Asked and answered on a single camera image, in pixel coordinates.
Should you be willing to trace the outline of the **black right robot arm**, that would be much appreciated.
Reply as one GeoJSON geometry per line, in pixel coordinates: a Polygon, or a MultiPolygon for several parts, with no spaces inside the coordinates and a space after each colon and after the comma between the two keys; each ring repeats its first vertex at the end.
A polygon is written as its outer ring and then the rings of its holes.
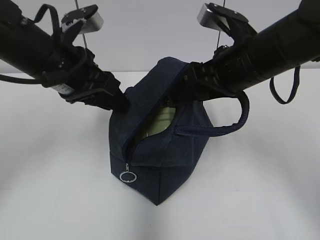
{"type": "Polygon", "coordinates": [[[191,63],[184,75],[187,97],[206,101],[233,97],[309,61],[320,59],[320,3],[303,0],[298,9],[257,32],[242,14],[206,3],[201,26],[226,33],[232,46],[219,47],[211,60],[191,63]]]}

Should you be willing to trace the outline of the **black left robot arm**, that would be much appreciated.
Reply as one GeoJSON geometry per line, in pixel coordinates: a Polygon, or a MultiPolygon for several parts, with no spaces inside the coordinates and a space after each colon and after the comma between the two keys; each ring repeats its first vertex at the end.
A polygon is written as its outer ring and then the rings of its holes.
{"type": "Polygon", "coordinates": [[[78,35],[102,28],[98,9],[92,4],[59,18],[54,6],[43,4],[30,19],[13,1],[1,1],[0,58],[27,78],[2,75],[0,79],[54,89],[71,104],[125,112],[130,102],[120,90],[120,82],[99,68],[88,48],[74,45],[78,35]]]}

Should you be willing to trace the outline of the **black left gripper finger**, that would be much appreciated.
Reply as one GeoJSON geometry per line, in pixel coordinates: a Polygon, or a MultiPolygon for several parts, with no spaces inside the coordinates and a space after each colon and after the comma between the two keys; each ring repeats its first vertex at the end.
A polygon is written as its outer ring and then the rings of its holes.
{"type": "Polygon", "coordinates": [[[110,92],[110,107],[114,111],[126,112],[130,107],[130,101],[120,89],[120,82],[112,85],[110,92]]]}

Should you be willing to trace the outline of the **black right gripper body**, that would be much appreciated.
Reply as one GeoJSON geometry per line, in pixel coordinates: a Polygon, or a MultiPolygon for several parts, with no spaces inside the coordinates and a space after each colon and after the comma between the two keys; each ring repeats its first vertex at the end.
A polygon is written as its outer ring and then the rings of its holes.
{"type": "Polygon", "coordinates": [[[250,87],[250,54],[245,46],[221,46],[211,60],[183,71],[184,100],[234,98],[250,87]]]}

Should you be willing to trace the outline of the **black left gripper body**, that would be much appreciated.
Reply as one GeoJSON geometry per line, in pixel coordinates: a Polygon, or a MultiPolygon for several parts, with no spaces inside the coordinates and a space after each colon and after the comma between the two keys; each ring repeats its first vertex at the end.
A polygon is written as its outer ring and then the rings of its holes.
{"type": "Polygon", "coordinates": [[[42,70],[42,86],[51,88],[68,103],[77,102],[105,110],[118,109],[118,80],[94,62],[83,47],[54,49],[42,70]]]}

